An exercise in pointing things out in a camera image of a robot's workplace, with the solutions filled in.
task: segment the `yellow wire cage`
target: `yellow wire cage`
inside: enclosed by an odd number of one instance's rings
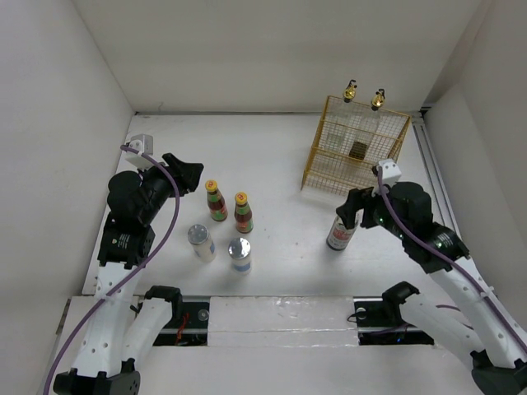
[[[371,167],[379,160],[398,159],[411,117],[379,109],[379,127],[376,132],[368,132],[359,125],[362,116],[370,111],[370,105],[344,104],[342,98],[328,96],[305,164],[301,188],[310,186],[346,196],[349,189],[376,184]],[[357,144],[357,137],[364,136],[369,144]]]

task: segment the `white wall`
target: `white wall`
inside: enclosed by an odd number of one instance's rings
[[[480,0],[74,0],[137,111],[418,110]]]
[[[527,326],[525,16],[525,0],[493,2],[459,84],[426,121],[463,237]]]
[[[436,83],[428,93],[425,104],[436,103],[453,85],[459,82],[461,73],[469,60],[470,49],[491,4],[492,0],[482,0],[479,4],[478,9],[459,38],[458,44],[441,70]]]
[[[69,0],[0,0],[0,383],[36,393],[132,110]]]

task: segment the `red label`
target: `red label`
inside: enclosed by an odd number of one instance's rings
[[[349,240],[349,238],[351,237],[351,234],[349,234],[345,230],[338,230],[337,228],[335,228],[335,230],[333,231],[333,236],[335,237],[335,239],[346,241],[346,240]]]

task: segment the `silver can lid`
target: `silver can lid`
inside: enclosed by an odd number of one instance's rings
[[[237,237],[229,243],[229,255],[232,259],[239,260],[250,255],[250,243],[243,237]]]
[[[208,239],[208,229],[207,227],[196,224],[192,225],[189,228],[189,233],[187,234],[189,238],[189,243],[194,245],[200,245],[207,241]]]

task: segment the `screw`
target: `screw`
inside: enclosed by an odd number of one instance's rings
[[[366,309],[359,307],[355,310],[355,317],[357,317],[357,319],[366,319]]]
[[[203,309],[198,311],[198,319],[200,321],[207,321],[208,320],[208,310]]]

